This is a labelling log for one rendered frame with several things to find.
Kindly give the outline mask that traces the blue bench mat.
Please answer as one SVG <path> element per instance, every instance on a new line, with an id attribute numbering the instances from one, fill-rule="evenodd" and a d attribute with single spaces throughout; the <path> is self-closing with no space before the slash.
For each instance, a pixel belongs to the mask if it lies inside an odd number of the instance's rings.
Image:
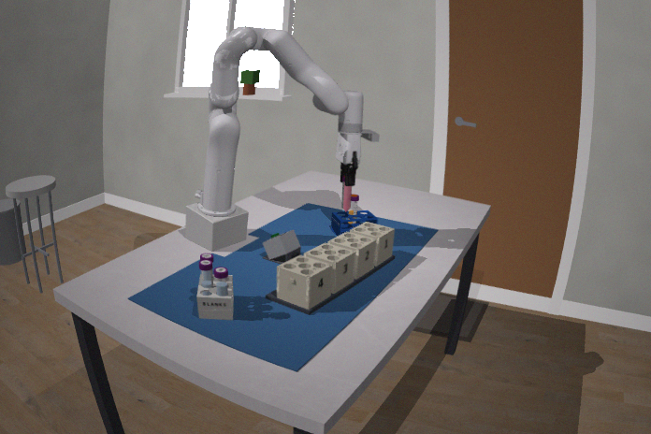
<path id="1" fill-rule="evenodd" d="M 197 309 L 199 261 L 128 299 L 168 320 L 228 347 L 280 367 L 299 371 L 393 281 L 439 229 L 378 218 L 395 228 L 395 259 L 312 314 L 266 299 L 277 289 L 277 266 L 262 242 L 294 229 L 300 255 L 336 237 L 333 209 L 307 203 L 248 235 L 259 239 L 227 256 L 213 255 L 213 270 L 233 275 L 233 320 L 200 319 Z"/>

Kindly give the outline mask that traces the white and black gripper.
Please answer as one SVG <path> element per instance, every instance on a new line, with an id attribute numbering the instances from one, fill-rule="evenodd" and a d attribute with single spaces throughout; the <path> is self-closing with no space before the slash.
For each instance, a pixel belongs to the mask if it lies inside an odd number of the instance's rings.
<path id="1" fill-rule="evenodd" d="M 348 133 L 339 130 L 338 132 L 340 133 L 338 134 L 336 158 L 340 161 L 340 182 L 342 182 L 342 176 L 345 175 L 345 186 L 355 186 L 355 174 L 360 163 L 360 134 L 362 133 Z M 353 163 L 351 164 L 350 161 Z"/>

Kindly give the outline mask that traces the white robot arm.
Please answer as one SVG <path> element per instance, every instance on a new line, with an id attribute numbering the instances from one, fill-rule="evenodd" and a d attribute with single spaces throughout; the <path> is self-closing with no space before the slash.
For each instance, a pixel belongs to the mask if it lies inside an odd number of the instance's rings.
<path id="1" fill-rule="evenodd" d="M 225 217 L 236 211 L 232 192 L 240 135 L 237 118 L 239 62 L 247 51 L 269 51 L 290 77 L 314 93 L 312 102 L 317 109 L 339 115 L 339 131 L 365 133 L 361 134 L 362 138 L 379 142 L 380 134 L 369 129 L 362 130 L 363 94 L 358 91 L 343 91 L 289 33 L 281 29 L 237 27 L 214 53 L 212 88 L 209 88 L 210 135 L 205 194 L 199 189 L 195 194 L 195 197 L 200 198 L 198 209 L 213 217 Z"/>

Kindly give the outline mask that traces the blue tube rack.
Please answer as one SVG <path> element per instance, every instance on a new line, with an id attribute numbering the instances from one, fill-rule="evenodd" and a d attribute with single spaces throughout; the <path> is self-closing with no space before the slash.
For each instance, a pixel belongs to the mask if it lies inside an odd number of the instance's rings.
<path id="1" fill-rule="evenodd" d="M 361 214 L 360 212 L 365 212 L 366 214 Z M 335 212 L 331 220 L 331 230 L 339 236 L 345 232 L 350 232 L 356 226 L 361 225 L 360 222 L 370 222 L 378 224 L 378 218 L 375 217 L 368 210 L 358 210 L 356 215 L 348 214 L 349 211 L 345 212 Z M 337 214 L 345 214 L 344 216 L 339 216 Z M 367 216 L 367 218 L 365 218 Z M 361 219 L 354 219 L 354 217 L 359 217 Z M 342 220 L 341 218 L 349 218 L 350 220 Z M 359 222 L 358 222 L 359 221 Z M 356 224 L 349 224 L 348 222 L 356 222 Z"/>

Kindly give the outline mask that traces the beige bucket adapter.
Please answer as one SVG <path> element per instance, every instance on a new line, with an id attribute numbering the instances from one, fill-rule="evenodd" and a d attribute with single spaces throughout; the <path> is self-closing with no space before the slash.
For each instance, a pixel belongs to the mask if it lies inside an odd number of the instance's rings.
<path id="1" fill-rule="evenodd" d="M 345 232 L 328 241 L 329 244 L 356 251 L 354 279 L 374 269 L 377 239 Z"/>
<path id="2" fill-rule="evenodd" d="M 331 297 L 332 267 L 303 255 L 277 266 L 277 298 L 311 309 Z"/>
<path id="3" fill-rule="evenodd" d="M 377 239 L 374 263 L 375 267 L 379 266 L 382 262 L 392 256 L 395 228 L 365 222 L 351 229 L 350 232 Z"/>
<path id="4" fill-rule="evenodd" d="M 356 251 L 329 243 L 323 243 L 304 253 L 304 256 L 333 265 L 331 294 L 354 281 L 355 255 Z"/>

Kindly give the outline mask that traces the white tube rack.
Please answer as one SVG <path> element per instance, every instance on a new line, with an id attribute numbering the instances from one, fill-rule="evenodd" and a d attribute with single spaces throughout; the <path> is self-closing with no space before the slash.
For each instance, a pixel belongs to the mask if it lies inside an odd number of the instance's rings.
<path id="1" fill-rule="evenodd" d="M 214 277 L 214 275 L 213 275 Z M 233 275 L 228 275 L 228 296 L 219 297 L 216 295 L 216 282 L 215 277 L 213 280 L 213 287 L 204 288 L 201 284 L 201 274 L 199 278 L 197 290 L 197 307 L 198 316 L 200 319 L 218 319 L 218 320 L 233 320 L 234 307 L 234 292 L 233 292 Z M 212 295 L 203 296 L 202 292 L 211 292 Z"/>

